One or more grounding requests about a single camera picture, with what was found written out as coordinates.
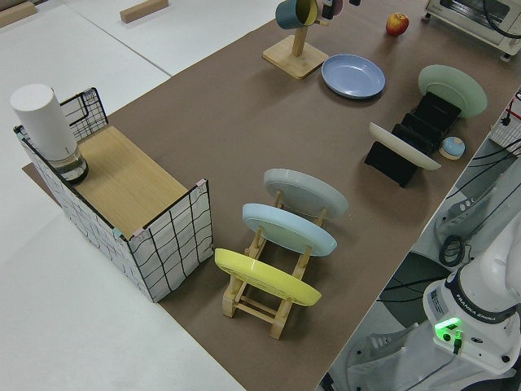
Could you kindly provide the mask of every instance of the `brown table mat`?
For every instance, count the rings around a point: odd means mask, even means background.
[[[374,99],[344,99],[320,70],[297,81],[262,59],[264,49],[294,33],[270,22],[110,115],[180,182],[209,179],[217,247],[242,252],[249,245],[242,205],[272,202],[262,182],[267,169],[311,174],[348,198],[348,216],[324,226],[338,248],[312,258],[304,276],[322,299],[294,305],[280,341],[268,337],[268,323],[221,314],[228,275],[212,260],[160,303],[250,391],[314,390],[521,85],[518,59],[503,63],[492,47],[439,21],[422,22],[424,5],[364,0],[345,4],[330,26],[309,29],[307,42],[321,51],[361,55],[383,70],[387,84]],[[410,17],[400,37],[385,33],[395,11]],[[431,64],[473,76],[489,105],[451,130],[466,143],[461,160],[435,153],[442,168],[419,170],[404,189],[363,163],[373,142],[368,125],[390,130],[400,122],[420,100],[418,74]],[[296,257],[267,246],[261,259],[291,272]]]

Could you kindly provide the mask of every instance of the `blue plate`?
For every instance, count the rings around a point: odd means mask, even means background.
[[[311,255],[324,257],[336,248],[336,240],[320,226],[296,214],[263,204],[245,204],[243,221],[266,240],[288,250],[304,254],[311,247]]]
[[[382,69],[358,55],[333,55],[322,65],[322,77],[334,92],[351,99],[375,96],[385,86]]]

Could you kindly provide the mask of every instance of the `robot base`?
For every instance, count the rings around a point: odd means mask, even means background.
[[[436,333],[439,335],[433,336],[439,347],[452,353],[459,333],[462,339],[459,356],[463,359],[495,375],[508,371],[515,364],[521,350],[517,313],[499,324],[480,322],[455,302],[452,293],[444,286],[444,280],[425,289],[423,308],[433,326],[449,319],[460,320],[456,327],[446,327]]]

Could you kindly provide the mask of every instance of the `red apple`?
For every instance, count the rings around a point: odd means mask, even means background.
[[[409,17],[406,14],[395,12],[391,14],[387,19],[385,29],[387,34],[397,37],[405,32],[409,27]]]

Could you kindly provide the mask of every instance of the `wooden board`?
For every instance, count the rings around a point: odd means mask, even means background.
[[[121,11],[120,17],[125,23],[129,23],[168,6],[169,0],[146,0],[145,2],[141,2],[138,5]]]
[[[291,53],[294,41],[295,36],[290,35],[266,49],[262,57],[300,80],[320,67],[329,55],[306,42],[302,54],[296,57]]]
[[[36,14],[36,7],[31,2],[23,2],[18,6],[7,8],[0,12],[0,28],[33,14]]]
[[[187,192],[112,125],[82,140],[80,150],[89,174],[76,189],[126,238]]]

